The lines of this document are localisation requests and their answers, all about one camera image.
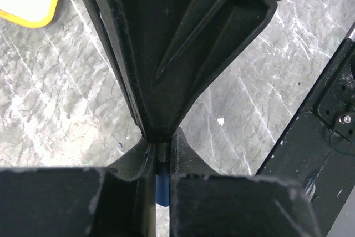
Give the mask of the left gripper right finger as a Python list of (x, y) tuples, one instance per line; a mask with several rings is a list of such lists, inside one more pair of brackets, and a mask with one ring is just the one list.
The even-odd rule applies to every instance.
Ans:
[(171, 140), (171, 236), (320, 236), (296, 181), (215, 172), (178, 128)]

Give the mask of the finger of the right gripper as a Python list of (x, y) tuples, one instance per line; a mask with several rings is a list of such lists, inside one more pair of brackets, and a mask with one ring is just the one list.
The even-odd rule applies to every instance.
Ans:
[(119, 71), (146, 140), (165, 142), (273, 16), (276, 0), (111, 0)]
[(141, 126), (141, 123), (139, 122), (138, 112), (134, 106), (133, 99), (129, 93), (128, 87), (124, 83), (122, 72), (119, 68), (118, 60), (121, 59), (121, 56), (117, 56), (114, 52), (113, 43), (110, 41), (104, 22), (100, 17), (99, 6), (96, 0), (82, 0), (82, 1), (85, 5), (85, 8), (88, 11), (90, 19), (93, 22), (93, 26), (98, 34), (99, 40), (103, 45), (104, 51), (108, 57), (113, 73), (116, 77), (116, 80), (118, 81), (119, 87), (128, 105), (130, 115), (133, 118), (135, 125), (139, 128), (141, 135), (145, 137), (143, 128)]

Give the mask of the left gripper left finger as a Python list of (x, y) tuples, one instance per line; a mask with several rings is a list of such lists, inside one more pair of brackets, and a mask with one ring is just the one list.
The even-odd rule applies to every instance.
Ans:
[(2, 168), (1, 235), (154, 236), (154, 146), (108, 167)]

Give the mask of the blue marker cap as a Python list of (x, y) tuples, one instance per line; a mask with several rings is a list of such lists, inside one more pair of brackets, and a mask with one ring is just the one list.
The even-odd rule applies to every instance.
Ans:
[(169, 162), (156, 162), (156, 203), (163, 207), (170, 205)]

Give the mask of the white blue whiteboard marker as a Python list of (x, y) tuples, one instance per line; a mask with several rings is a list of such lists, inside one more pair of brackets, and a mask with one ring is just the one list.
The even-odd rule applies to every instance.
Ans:
[(159, 162), (169, 162), (171, 157), (171, 143), (156, 143), (156, 158)]

